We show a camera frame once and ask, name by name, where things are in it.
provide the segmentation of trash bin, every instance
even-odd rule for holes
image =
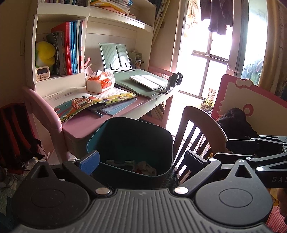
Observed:
[[[156,189],[172,169],[172,135],[166,129],[125,117],[108,119],[87,143],[87,152],[97,150],[100,164],[92,177],[111,189]],[[106,164],[107,160],[146,161],[156,169],[148,176]]]

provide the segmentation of wooden chair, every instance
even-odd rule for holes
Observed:
[[[187,136],[179,154],[177,155],[189,121],[191,121],[194,126],[191,129],[189,135]],[[179,174],[180,170],[185,165],[183,159],[184,153],[187,150],[188,145],[190,144],[190,141],[195,133],[196,128],[200,130],[200,133],[197,135],[194,142],[192,142],[188,150],[196,150],[196,154],[202,156],[204,159],[208,159],[211,152],[213,153],[213,155],[215,155],[217,152],[228,153],[228,150],[225,147],[227,137],[219,124],[203,110],[192,106],[186,106],[183,110],[179,129],[173,143],[173,164],[176,167],[177,174]],[[207,146],[207,143],[209,143],[210,149],[202,155],[205,147]],[[179,177],[180,184],[182,184],[185,180],[189,179],[190,175],[191,171],[188,168],[185,168],[185,170]]]

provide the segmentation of stuffed toy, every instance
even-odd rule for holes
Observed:
[[[54,45],[46,41],[40,41],[36,43],[35,46],[36,68],[42,66],[48,66],[50,69],[50,73],[52,73],[53,65],[55,64],[55,53],[56,49]]]

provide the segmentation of bookshelf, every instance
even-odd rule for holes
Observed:
[[[85,85],[85,74],[81,73],[66,76],[52,75],[47,80],[37,81],[35,72],[35,44],[44,40],[51,28],[74,20],[83,20],[82,54],[91,57],[92,69],[101,67],[99,56],[99,42],[120,43],[127,46],[128,52],[138,50],[142,53],[144,64],[142,69],[147,70],[153,26],[155,19],[155,5],[148,0],[134,0],[130,12],[138,20],[118,13],[90,6],[82,7],[61,3],[45,3],[42,0],[32,0],[28,15],[25,36],[25,71],[27,86],[40,96],[60,91],[69,87]]]
[[[108,11],[105,9],[101,9],[98,7],[93,7],[91,6],[91,12],[90,12],[90,17],[94,17],[94,18],[102,18],[105,20],[110,20],[110,21],[115,21],[115,22],[121,22],[123,24],[128,24],[131,26],[135,26],[141,29],[146,30],[149,33],[153,32],[153,27],[150,25],[147,25],[143,22],[140,22],[138,20],[135,20],[133,18],[130,18],[128,16],[125,15],[120,15],[118,13],[112,12],[112,11]]]

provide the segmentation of red backpack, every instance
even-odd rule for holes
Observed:
[[[8,172],[21,174],[25,162],[33,157],[41,159],[38,153],[41,141],[36,139],[25,105],[13,103],[0,108],[0,166]]]

